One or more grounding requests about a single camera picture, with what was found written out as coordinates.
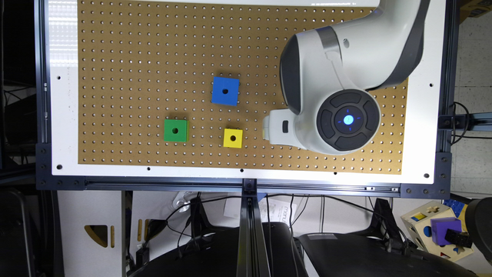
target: yellow object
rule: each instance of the yellow object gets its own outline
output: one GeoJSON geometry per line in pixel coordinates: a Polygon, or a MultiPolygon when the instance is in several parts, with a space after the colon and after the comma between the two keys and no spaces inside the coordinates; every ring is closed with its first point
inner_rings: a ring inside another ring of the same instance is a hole
{"type": "Polygon", "coordinates": [[[224,147],[242,148],[243,147],[243,130],[225,129],[224,130],[224,147]]]}
{"type": "Polygon", "coordinates": [[[416,215],[414,215],[414,217],[418,220],[422,220],[422,219],[425,219],[427,216],[423,215],[421,212],[417,213],[416,215]]]}
{"type": "Polygon", "coordinates": [[[432,234],[425,232],[426,227],[431,227],[431,219],[453,217],[455,217],[454,212],[450,207],[432,201],[402,215],[401,220],[405,224],[405,227],[407,227],[410,237],[420,249],[438,257],[443,257],[443,259],[447,259],[451,262],[456,262],[457,260],[472,254],[474,250],[456,245],[444,245],[444,247],[440,247],[432,241],[432,234]],[[420,214],[425,215],[425,217],[418,219],[416,216],[420,218],[420,214]]]}
{"type": "Polygon", "coordinates": [[[460,213],[460,216],[458,216],[458,219],[461,220],[461,231],[462,232],[468,232],[468,229],[467,229],[467,224],[466,222],[464,221],[464,214],[465,212],[467,211],[467,208],[468,208],[468,205],[465,205],[463,207],[463,209],[461,210],[461,213],[460,213]]]}

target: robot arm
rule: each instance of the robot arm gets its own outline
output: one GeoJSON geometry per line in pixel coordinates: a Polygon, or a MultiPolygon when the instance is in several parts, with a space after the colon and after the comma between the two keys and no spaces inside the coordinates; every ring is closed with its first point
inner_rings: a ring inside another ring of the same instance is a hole
{"type": "Polygon", "coordinates": [[[400,84],[418,65],[428,5],[381,0],[364,18],[294,35],[281,56],[289,109],[264,119],[264,138],[329,155],[367,144],[381,111],[366,91],[400,84]]]}

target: pegboard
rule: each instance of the pegboard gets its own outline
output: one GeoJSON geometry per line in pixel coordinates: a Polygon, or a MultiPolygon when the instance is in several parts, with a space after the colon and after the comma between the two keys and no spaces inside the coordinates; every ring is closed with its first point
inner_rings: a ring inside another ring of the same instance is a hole
{"type": "Polygon", "coordinates": [[[78,163],[401,174],[407,82],[371,92],[381,126],[366,147],[330,156],[270,145],[262,121],[287,108],[282,49],[295,33],[370,8],[78,2],[78,163]],[[211,103],[214,76],[240,80],[238,106],[211,103]],[[189,141],[164,142],[166,118],[189,141]],[[225,128],[243,148],[223,147],[225,128]]]}

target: green cube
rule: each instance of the green cube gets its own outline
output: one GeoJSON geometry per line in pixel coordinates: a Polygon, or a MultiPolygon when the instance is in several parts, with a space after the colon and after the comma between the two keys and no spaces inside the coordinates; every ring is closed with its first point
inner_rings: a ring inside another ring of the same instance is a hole
{"type": "Polygon", "coordinates": [[[165,142],[187,142],[188,120],[165,119],[164,120],[165,142]]]}

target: floor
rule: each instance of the floor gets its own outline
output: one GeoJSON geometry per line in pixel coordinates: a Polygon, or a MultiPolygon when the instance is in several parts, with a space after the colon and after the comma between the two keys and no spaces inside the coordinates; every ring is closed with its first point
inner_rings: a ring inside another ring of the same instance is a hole
{"type": "MultiPolygon", "coordinates": [[[[492,13],[460,25],[454,101],[470,113],[492,112],[492,13]]],[[[492,133],[468,132],[492,137],[492,133]]],[[[455,192],[492,194],[492,140],[463,138],[451,149],[455,192]]]]}

